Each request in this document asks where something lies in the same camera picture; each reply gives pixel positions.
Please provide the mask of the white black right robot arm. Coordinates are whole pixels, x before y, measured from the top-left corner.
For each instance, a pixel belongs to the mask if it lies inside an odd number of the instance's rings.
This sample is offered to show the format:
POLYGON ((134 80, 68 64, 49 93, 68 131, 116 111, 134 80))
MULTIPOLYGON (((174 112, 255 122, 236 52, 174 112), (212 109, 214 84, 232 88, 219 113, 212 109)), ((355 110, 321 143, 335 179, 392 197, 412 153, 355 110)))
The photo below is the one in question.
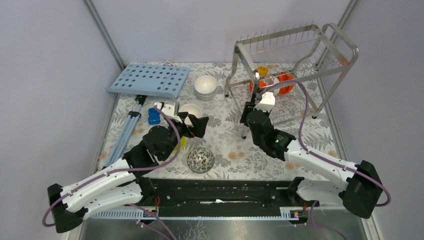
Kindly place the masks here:
POLYGON ((357 164, 313 152, 299 138, 276 129, 269 115, 255 109, 254 103, 244 104, 240 123, 250 129, 253 144, 272 158, 300 165, 329 180, 315 186, 311 180, 296 177, 286 193, 287 201, 293 206, 304 201, 341 204, 357 217, 370 218, 383 193, 375 166, 365 160, 357 164))

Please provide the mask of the white bowl front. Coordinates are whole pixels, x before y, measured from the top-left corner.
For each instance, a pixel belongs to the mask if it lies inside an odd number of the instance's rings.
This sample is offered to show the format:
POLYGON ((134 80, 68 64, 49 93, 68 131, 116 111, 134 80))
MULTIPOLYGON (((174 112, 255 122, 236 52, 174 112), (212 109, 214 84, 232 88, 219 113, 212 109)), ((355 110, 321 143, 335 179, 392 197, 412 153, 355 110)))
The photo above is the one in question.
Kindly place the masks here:
POLYGON ((209 93, 200 93, 199 91, 194 89, 194 93, 195 93, 196 97, 201 99, 201 100, 211 100, 216 95, 217 90, 218 89, 215 88, 213 91, 211 91, 209 93))

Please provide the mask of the stainless steel dish rack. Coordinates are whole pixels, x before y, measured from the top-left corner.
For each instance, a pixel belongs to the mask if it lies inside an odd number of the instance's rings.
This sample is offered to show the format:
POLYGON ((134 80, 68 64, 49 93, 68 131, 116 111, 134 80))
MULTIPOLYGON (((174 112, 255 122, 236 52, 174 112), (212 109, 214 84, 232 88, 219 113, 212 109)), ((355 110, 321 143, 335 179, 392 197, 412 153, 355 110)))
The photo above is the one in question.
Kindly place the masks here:
POLYGON ((267 76, 285 77, 287 81, 307 82, 338 74, 319 106, 309 94, 306 100, 311 104, 312 117, 316 118, 322 111, 334 91, 346 77, 357 61, 359 48, 354 41, 335 23, 327 23, 323 27, 316 24, 301 25, 273 33, 242 38, 235 42, 231 73, 225 80, 224 95, 230 95, 231 88, 243 84, 232 83, 237 72, 238 63, 242 63, 248 75, 248 81, 255 84, 250 102, 256 101, 256 89, 260 81, 267 76), (266 76, 260 76, 257 67, 268 68, 266 76))

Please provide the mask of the lime green bowl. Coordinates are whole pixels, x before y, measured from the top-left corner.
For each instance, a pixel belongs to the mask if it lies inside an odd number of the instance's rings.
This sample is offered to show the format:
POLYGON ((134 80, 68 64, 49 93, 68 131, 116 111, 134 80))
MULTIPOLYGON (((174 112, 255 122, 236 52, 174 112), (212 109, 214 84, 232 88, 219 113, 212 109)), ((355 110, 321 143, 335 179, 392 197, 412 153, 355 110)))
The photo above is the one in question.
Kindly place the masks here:
POLYGON ((185 144, 186 144, 186 140, 187 140, 187 138, 185 137, 185 136, 181 136, 180 137, 180 143, 177 143, 176 144, 176 146, 175 146, 175 148, 173 149, 173 153, 174 152, 176 152, 178 149, 180 149, 180 150, 182 150, 183 149, 183 147, 185 146, 185 144))

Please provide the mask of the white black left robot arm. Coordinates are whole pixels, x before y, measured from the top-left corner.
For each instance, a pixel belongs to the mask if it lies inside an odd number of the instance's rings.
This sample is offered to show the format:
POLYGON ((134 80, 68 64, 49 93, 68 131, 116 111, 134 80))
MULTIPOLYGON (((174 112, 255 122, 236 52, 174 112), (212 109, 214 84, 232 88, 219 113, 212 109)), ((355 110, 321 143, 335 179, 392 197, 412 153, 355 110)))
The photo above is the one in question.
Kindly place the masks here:
POLYGON ((156 125, 139 144, 123 154, 115 163, 70 185, 54 183, 47 188, 49 208, 42 218, 45 227, 55 227, 57 233, 75 229, 93 215, 119 207, 155 200, 150 180, 144 177, 178 156, 174 149, 181 146, 182 137, 203 138, 208 116, 197 118, 188 112, 175 117, 162 114, 168 126, 156 125))

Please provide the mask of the beige bowl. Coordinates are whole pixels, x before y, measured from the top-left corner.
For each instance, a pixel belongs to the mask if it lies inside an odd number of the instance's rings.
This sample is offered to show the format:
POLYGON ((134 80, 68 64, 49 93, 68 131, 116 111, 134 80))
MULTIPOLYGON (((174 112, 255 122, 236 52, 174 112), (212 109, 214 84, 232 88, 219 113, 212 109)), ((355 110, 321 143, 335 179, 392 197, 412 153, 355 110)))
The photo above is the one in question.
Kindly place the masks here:
POLYGON ((179 113, 187 112, 191 115, 194 115, 196 118, 201 118, 203 116, 202 109, 194 103, 187 103, 181 106, 178 110, 179 113))

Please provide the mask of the leopard pattern bowl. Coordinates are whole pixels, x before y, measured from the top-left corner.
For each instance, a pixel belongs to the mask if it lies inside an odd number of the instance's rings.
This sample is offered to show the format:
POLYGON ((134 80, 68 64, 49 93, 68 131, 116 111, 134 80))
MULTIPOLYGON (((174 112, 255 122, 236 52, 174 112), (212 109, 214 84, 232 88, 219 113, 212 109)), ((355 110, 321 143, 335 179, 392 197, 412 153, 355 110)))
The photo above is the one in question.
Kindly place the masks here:
POLYGON ((187 157, 188 168, 197 174, 207 173, 213 168, 214 164, 215 156, 208 148, 196 148, 187 157))

